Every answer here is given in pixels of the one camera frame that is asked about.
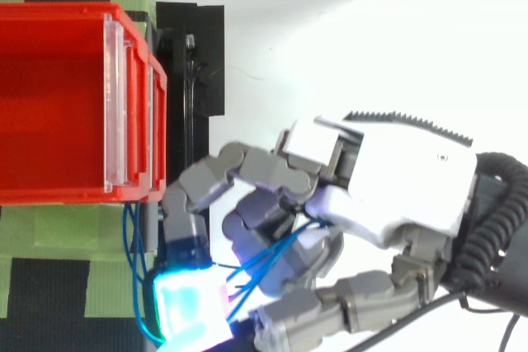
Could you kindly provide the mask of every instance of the white wall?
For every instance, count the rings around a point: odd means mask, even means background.
[[[477,151],[528,162],[526,0],[161,0],[225,5],[225,116],[210,122],[213,154],[231,140],[270,148],[303,115],[401,110],[474,137]],[[234,263],[221,220],[244,186],[212,208],[212,249]],[[393,255],[349,237],[327,279],[389,269]],[[247,307],[266,301],[261,295]],[[495,351],[509,315],[454,303],[373,351]],[[526,350],[520,320],[508,352]],[[346,350],[366,334],[319,350]]]

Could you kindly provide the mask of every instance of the coiled black cable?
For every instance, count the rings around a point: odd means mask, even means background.
[[[528,218],[528,167],[503,153],[482,153],[477,172],[498,176],[509,188],[501,205],[468,235],[455,257],[450,277],[457,289],[482,289],[499,250]]]

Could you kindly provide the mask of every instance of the red storage bin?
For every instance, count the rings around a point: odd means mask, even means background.
[[[119,5],[0,3],[0,205],[160,200],[166,90]]]

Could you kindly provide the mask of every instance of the led light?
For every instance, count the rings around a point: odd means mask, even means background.
[[[153,283],[158,324],[171,350],[207,350],[232,338],[225,272],[212,266],[159,275]]]

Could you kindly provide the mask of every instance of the black cable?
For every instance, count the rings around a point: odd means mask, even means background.
[[[471,313],[504,313],[504,312],[506,312],[506,311],[504,311],[503,309],[500,309],[500,308],[476,309],[476,308],[472,308],[472,307],[467,307],[467,308],[465,308],[465,310],[467,312],[471,312]]]
[[[217,263],[216,261],[213,261],[213,264],[217,265],[218,267],[229,268],[231,270],[238,270],[238,268],[240,268],[240,267],[238,267],[236,265],[220,264],[220,263]]]
[[[506,326],[506,330],[504,331],[504,336],[502,336],[501,346],[498,348],[498,352],[504,352],[506,350],[506,347],[508,345],[508,341],[510,340],[510,336],[512,335],[513,328],[519,321],[519,315],[513,315],[508,322],[508,326]]]
[[[501,308],[493,308],[493,309],[472,308],[472,307],[469,306],[469,301],[468,301],[468,298],[466,296],[463,296],[460,299],[460,307],[462,309],[465,309],[467,312],[479,313],[479,314],[482,314],[482,313],[503,313],[503,312],[506,312],[506,311],[504,311]]]
[[[364,350],[369,350],[373,346],[379,344],[381,341],[389,338],[394,333],[402,330],[405,326],[408,326],[420,317],[423,317],[425,314],[441,307],[442,305],[446,305],[447,303],[460,300],[464,296],[464,293],[465,292],[454,292],[451,294],[447,294],[446,296],[437,298],[434,301],[431,301],[427,305],[424,305],[423,307],[418,308],[416,311],[413,311],[407,316],[401,318],[393,325],[384,328],[382,331],[379,331],[372,337],[367,338],[358,345],[353,346],[347,352],[363,352]]]
[[[481,289],[500,249],[528,219],[528,168],[502,153],[478,154],[477,173],[499,176],[507,197],[466,238],[449,276],[454,289]]]

